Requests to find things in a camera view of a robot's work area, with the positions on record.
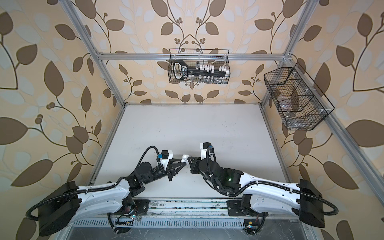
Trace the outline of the white round charging case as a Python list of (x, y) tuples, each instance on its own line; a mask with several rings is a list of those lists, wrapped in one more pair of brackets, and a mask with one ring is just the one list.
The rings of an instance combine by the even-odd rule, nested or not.
[(189, 157), (190, 157), (189, 155), (183, 155), (182, 161), (187, 162)]

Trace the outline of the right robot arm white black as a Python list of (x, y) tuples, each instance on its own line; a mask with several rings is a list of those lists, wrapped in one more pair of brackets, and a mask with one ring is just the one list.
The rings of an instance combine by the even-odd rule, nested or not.
[(217, 193), (229, 198), (242, 196), (241, 209), (246, 215), (281, 213), (298, 216), (307, 225), (324, 228), (325, 217), (339, 213), (336, 205), (325, 200), (310, 181), (280, 183), (223, 168), (212, 146), (202, 148), (200, 157), (184, 155), (182, 160), (190, 165), (193, 175), (203, 176)]

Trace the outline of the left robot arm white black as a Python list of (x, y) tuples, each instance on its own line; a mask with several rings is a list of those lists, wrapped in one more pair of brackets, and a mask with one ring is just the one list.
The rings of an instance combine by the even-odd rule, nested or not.
[(167, 177), (170, 181), (189, 164), (189, 156), (180, 159), (173, 152), (159, 151), (155, 146), (157, 165), (139, 160), (133, 172), (119, 177), (116, 182), (97, 186), (77, 186), (71, 181), (65, 183), (48, 197), (32, 206), (26, 212), (26, 219), (38, 222), (39, 235), (50, 236), (73, 222), (100, 214), (122, 212), (135, 215), (138, 207), (133, 198), (145, 191), (145, 186)]

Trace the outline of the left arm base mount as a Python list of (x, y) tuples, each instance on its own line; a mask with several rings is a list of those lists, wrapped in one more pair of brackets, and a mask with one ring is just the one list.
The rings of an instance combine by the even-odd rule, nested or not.
[(122, 207), (119, 208), (114, 215), (145, 215), (149, 210), (150, 200), (148, 199), (133, 199), (132, 197), (126, 197), (122, 200)]

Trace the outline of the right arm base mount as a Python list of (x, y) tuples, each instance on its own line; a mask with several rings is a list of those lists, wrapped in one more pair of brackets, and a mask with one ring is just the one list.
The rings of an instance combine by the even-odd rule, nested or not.
[(243, 195), (241, 200), (228, 200), (227, 208), (230, 217), (267, 217), (268, 212), (256, 212), (251, 208), (252, 195)]

